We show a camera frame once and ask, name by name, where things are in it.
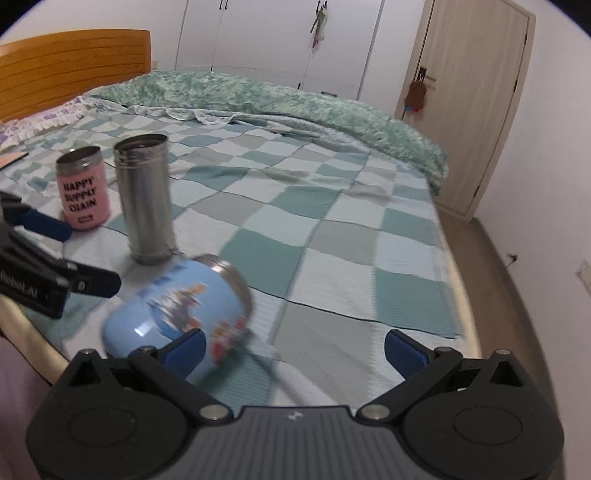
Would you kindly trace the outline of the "blue cartoon steel cup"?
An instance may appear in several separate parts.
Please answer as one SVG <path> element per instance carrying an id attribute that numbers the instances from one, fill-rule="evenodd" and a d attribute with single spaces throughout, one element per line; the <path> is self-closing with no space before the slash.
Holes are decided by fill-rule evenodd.
<path id="1" fill-rule="evenodd" d="M 176 263 L 115 310 L 103 325 L 104 350 L 122 358 L 142 346 L 161 349 L 200 329 L 204 360 L 186 377 L 198 381 L 228 356 L 252 310 L 252 294 L 238 270 L 221 257 L 200 255 Z"/>

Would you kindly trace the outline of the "pink steel cup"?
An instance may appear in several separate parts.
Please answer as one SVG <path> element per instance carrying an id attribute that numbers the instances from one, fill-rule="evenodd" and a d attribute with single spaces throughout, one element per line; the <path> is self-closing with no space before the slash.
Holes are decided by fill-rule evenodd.
<path id="1" fill-rule="evenodd" d="M 56 161 L 55 170 L 66 222 L 78 231 L 103 224 L 110 216 L 110 201 L 100 148 L 69 151 Z"/>

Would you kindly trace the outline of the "floral pillow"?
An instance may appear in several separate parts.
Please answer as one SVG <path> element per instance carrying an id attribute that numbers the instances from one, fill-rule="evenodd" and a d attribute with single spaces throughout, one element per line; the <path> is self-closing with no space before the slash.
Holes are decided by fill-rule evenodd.
<path id="1" fill-rule="evenodd" d="M 58 129 L 75 123 L 91 110 L 95 102 L 86 96 L 77 96 L 57 107 L 53 107 L 23 119 L 13 119 L 1 123 L 1 153 L 21 145 L 45 131 Z"/>

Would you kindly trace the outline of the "tall silver steel tumbler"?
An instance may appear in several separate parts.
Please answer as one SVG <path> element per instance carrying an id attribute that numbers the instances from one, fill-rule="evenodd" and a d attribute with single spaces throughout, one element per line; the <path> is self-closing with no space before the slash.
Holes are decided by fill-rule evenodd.
<path id="1" fill-rule="evenodd" d="M 168 138 L 163 134 L 133 136 L 118 142 L 113 152 L 131 257 L 142 265 L 164 262 L 177 250 Z"/>

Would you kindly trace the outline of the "orange wooden headboard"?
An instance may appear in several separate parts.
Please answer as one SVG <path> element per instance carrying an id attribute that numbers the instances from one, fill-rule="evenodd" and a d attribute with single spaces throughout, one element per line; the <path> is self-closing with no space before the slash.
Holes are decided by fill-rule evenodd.
<path id="1" fill-rule="evenodd" d="M 1 46 L 1 120 L 22 119 L 151 70 L 147 30 L 58 32 Z"/>

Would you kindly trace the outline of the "checkered green blanket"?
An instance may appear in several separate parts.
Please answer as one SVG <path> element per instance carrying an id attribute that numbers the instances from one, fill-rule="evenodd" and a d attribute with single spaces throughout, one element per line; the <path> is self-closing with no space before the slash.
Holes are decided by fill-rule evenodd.
<path id="1" fill-rule="evenodd" d="M 393 328 L 430 347 L 470 350 L 426 178 L 355 143 L 273 123 L 205 126 L 93 112 L 26 140 L 24 159 L 2 172 L 1 186 L 57 216 L 58 156 L 96 145 L 112 162 L 115 143 L 140 133 L 169 138 L 177 244 L 169 266 L 216 255 L 238 270 L 252 294 L 243 336 L 221 365 L 193 381 L 229 407 L 358 408 L 401 381 L 384 353 Z M 59 320 L 29 313 L 67 358 L 84 348 L 107 355 L 105 321 L 166 270 L 132 259 L 113 168 L 106 179 L 111 214 L 103 225 L 64 245 L 39 241 L 52 254 L 122 279 L 110 300 L 72 297 Z"/>

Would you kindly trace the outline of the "black door stopper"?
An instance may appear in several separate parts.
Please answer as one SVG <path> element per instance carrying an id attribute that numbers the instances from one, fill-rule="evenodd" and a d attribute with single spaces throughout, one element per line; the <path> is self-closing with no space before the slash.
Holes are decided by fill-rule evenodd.
<path id="1" fill-rule="evenodd" d="M 512 265 L 513 263 L 515 263 L 518 260 L 518 256 L 516 254 L 508 253 L 507 259 L 508 259 L 508 261 L 506 262 L 506 267 L 509 267 L 510 265 Z"/>

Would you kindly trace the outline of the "green floral quilt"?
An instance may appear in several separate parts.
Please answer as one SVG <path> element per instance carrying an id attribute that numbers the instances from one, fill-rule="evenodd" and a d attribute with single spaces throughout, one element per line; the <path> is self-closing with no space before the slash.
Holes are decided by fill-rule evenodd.
<path id="1" fill-rule="evenodd" d="M 215 72 L 154 71 L 86 93 L 151 115 L 177 111 L 216 117 L 286 121 L 294 128 L 335 133 L 406 162 L 440 194 L 448 176 L 446 153 L 412 126 L 362 102 Z"/>

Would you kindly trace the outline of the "white wardrobe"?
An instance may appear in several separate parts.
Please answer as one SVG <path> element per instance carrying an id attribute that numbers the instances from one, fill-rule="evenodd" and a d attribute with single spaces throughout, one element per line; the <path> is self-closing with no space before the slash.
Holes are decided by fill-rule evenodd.
<path id="1" fill-rule="evenodd" d="M 356 99 L 383 4 L 327 2 L 325 38 L 312 52 L 310 30 L 318 1 L 190 1 L 174 67 Z"/>

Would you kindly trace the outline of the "beige wooden door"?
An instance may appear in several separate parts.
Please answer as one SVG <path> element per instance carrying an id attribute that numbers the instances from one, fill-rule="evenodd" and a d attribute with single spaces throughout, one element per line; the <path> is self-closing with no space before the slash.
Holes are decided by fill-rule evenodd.
<path id="1" fill-rule="evenodd" d="M 396 115 L 439 144 L 449 175 L 436 201 L 469 221 L 490 183 L 520 102 L 536 17 L 514 1 L 428 1 Z M 412 82 L 427 93 L 406 108 Z"/>

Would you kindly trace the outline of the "hanging ornament on wardrobe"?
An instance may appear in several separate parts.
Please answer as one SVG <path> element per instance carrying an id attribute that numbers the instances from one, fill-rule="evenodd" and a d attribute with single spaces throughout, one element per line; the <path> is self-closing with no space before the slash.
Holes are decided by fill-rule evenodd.
<path id="1" fill-rule="evenodd" d="M 315 20 L 311 25 L 311 51 L 318 50 L 322 40 L 325 38 L 325 24 L 328 22 L 328 2 L 318 0 L 315 7 Z"/>

